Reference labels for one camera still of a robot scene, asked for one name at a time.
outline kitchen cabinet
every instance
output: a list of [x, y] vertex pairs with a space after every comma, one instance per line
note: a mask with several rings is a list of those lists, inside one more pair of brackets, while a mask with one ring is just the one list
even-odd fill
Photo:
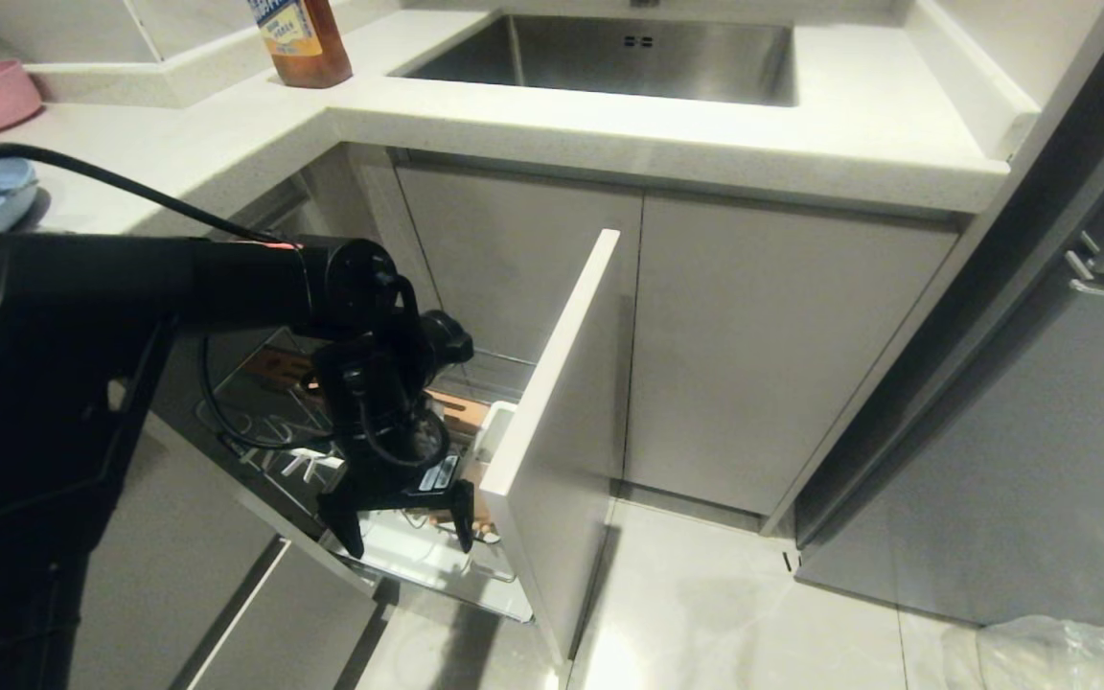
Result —
[[599, 229], [620, 233], [620, 319], [631, 323], [640, 191], [435, 166], [397, 173], [443, 309], [475, 340], [465, 371], [476, 397], [520, 396]]
[[649, 193], [627, 479], [769, 514], [954, 241], [930, 223]]

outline open cabinet door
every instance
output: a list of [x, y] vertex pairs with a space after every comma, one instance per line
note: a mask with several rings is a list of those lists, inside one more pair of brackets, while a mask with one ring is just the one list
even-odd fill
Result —
[[599, 232], [479, 485], [558, 664], [573, 654], [606, 532], [609, 482], [622, 475], [630, 343], [618, 238]]

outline bottle label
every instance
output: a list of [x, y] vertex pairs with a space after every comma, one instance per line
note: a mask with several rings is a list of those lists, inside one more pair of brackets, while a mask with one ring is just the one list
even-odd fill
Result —
[[321, 43], [304, 0], [250, 0], [250, 7], [273, 55], [321, 55]]

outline sticker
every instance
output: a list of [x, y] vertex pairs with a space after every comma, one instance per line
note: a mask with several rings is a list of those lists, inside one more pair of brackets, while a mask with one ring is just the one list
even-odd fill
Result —
[[321, 55], [321, 43], [304, 0], [250, 0], [254, 21], [273, 55]]
[[445, 489], [450, 485], [450, 479], [454, 477], [454, 467], [457, 464], [459, 464], [457, 455], [446, 455], [446, 459], [442, 460], [442, 463], [435, 464], [435, 466], [425, 470], [424, 479], [420, 481], [420, 489]]

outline drawer front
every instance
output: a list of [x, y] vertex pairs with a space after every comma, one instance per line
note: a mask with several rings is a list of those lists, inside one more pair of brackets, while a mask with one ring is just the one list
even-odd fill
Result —
[[232, 480], [150, 418], [93, 551], [73, 689], [169, 687], [275, 535]]

